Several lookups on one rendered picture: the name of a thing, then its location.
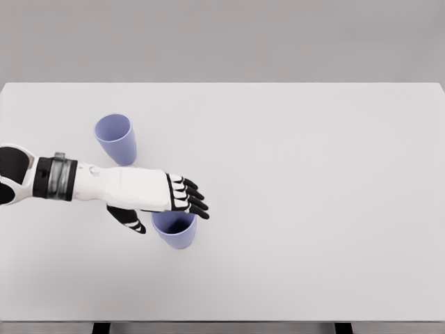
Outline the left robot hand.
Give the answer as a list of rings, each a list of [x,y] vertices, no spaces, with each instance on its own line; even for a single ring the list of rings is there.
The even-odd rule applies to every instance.
[[[145,234],[146,228],[138,218],[138,211],[184,212],[204,220],[209,218],[209,207],[198,185],[162,170],[119,168],[118,183],[107,186],[104,202],[114,219],[139,234]]]

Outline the lavender plastic cup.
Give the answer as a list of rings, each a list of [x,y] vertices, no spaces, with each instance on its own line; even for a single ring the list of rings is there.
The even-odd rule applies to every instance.
[[[186,212],[165,211],[152,213],[152,225],[170,247],[189,247],[197,230],[197,216]]]
[[[118,165],[132,165],[137,157],[134,127],[125,115],[114,113],[100,118],[94,135],[105,153]]]

